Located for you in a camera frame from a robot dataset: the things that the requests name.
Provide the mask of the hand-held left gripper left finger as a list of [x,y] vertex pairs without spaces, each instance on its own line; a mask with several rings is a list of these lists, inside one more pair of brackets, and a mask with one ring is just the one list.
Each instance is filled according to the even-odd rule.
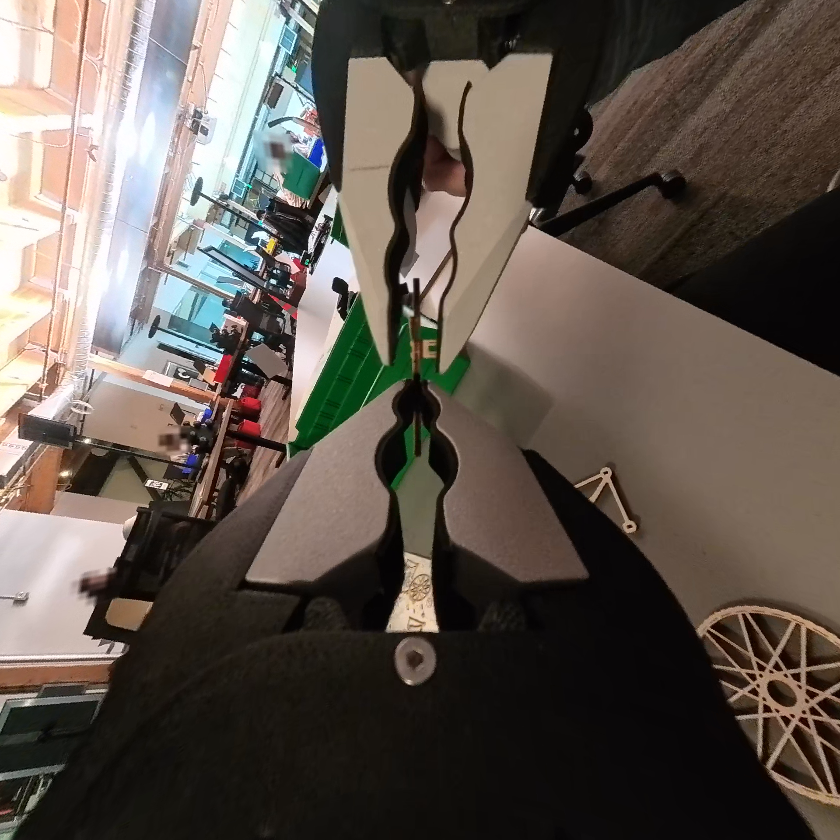
[[396,384],[295,460],[301,468],[248,585],[401,585],[395,479],[408,462],[418,384]]

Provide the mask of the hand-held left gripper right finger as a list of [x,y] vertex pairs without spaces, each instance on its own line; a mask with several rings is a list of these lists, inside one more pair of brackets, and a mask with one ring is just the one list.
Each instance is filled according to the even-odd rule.
[[430,385],[436,585],[565,585],[588,572],[519,446]]

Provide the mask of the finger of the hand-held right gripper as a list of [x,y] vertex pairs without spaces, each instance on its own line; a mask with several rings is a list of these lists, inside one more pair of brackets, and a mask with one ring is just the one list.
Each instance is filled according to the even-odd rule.
[[351,58],[346,93],[339,208],[373,343],[391,365],[415,260],[425,110],[383,56]]
[[453,269],[437,313],[437,362],[446,370],[465,347],[532,210],[532,160],[553,58],[510,53],[436,60],[425,71],[429,132],[458,152],[465,201],[450,229]]

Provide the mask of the curved wooden fender part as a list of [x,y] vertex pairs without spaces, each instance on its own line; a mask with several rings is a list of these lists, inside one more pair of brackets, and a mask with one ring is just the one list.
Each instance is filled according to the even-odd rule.
[[450,248],[421,289],[421,339],[425,360],[436,360],[438,357],[440,307],[454,273],[455,257],[453,249]]

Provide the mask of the person's right hand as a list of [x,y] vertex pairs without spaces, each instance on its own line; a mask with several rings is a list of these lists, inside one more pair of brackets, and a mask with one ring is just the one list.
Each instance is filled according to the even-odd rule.
[[432,134],[427,136],[423,156],[423,188],[461,198],[467,195],[465,165]]

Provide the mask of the small green bin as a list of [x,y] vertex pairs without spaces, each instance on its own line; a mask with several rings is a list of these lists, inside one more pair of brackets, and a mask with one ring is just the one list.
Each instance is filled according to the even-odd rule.
[[287,172],[283,176],[282,188],[304,202],[308,202],[328,181],[328,167],[321,169],[308,158],[298,152],[293,152]]

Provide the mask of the black office chair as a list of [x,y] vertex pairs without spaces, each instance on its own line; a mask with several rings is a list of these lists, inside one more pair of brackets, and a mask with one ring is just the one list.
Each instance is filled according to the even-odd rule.
[[549,175],[548,186],[540,193],[537,204],[531,211],[528,222],[531,227],[559,238],[649,188],[657,190],[668,201],[675,201],[683,196],[688,182],[680,172],[653,172],[562,213],[561,205],[569,190],[573,190],[579,196],[592,192],[594,181],[589,172],[581,169],[585,159],[581,150],[591,138],[592,131],[592,116],[583,108],[577,115],[571,134],[563,144],[559,165]]

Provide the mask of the paper instruction booklet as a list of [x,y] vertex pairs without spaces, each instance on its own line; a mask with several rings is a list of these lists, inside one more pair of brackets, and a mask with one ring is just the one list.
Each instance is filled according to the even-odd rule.
[[392,634],[436,634],[432,561],[404,552],[403,580],[385,628]]

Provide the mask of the green plastic bin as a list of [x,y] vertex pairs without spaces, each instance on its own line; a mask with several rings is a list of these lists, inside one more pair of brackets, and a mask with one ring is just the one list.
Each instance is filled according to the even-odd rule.
[[[358,293],[343,278],[332,282],[337,298],[323,352],[307,399],[299,406],[295,425],[290,426],[287,456],[309,450],[339,425],[393,384],[412,377],[412,292],[402,285],[403,315],[397,331],[394,364],[384,366],[373,344],[371,331]],[[425,360],[422,377],[451,395],[466,374],[470,361],[463,352],[443,374],[437,360]]]

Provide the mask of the black monitor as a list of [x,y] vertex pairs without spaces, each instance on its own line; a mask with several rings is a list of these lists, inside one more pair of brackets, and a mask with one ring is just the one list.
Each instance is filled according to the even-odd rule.
[[29,443],[61,449],[72,449],[77,441],[77,429],[72,423],[33,413],[18,415],[17,435]]

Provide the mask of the wooden spoked wheel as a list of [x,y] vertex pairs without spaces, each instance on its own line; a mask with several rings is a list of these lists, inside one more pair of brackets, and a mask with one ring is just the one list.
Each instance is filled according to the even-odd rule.
[[770,776],[839,806],[839,639],[770,605],[732,605],[697,628],[728,706]]

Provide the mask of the wooden triangle frame part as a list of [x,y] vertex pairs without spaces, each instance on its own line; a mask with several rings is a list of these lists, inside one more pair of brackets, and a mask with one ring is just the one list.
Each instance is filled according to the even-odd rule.
[[627,503],[614,465],[606,464],[595,473],[573,482],[573,486],[606,512],[628,536],[637,534],[639,520]]

